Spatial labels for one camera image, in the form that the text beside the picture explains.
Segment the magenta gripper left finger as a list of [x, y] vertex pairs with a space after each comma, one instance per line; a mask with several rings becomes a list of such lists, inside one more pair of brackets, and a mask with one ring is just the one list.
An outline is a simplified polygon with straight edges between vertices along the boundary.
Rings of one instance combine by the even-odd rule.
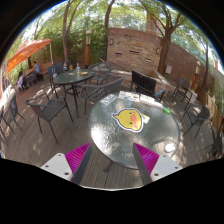
[[92, 153], [91, 144], [87, 143], [63, 154], [57, 153], [41, 168], [77, 185], [81, 183], [87, 163]]

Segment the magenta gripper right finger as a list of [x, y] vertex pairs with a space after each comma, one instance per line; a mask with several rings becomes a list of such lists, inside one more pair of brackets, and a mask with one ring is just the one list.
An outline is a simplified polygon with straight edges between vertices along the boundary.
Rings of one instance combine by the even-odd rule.
[[132, 149], [143, 185], [147, 185], [182, 169], [167, 154], [158, 155], [152, 150], [133, 144]]

